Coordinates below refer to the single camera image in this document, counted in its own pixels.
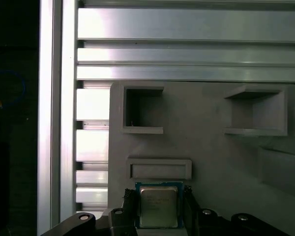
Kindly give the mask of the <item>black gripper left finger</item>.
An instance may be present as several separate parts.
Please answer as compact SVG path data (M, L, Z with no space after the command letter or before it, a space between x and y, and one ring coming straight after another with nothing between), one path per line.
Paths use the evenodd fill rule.
M99 219L87 212L76 213L57 224L44 236L136 236L135 218L139 203L138 193L125 189L123 204Z

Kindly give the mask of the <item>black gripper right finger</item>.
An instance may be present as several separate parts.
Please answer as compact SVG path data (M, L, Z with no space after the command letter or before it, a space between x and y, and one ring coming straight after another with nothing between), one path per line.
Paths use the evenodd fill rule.
M183 223L189 236L288 236L247 213L234 214L227 220L212 209L201 208L190 186L183 190Z

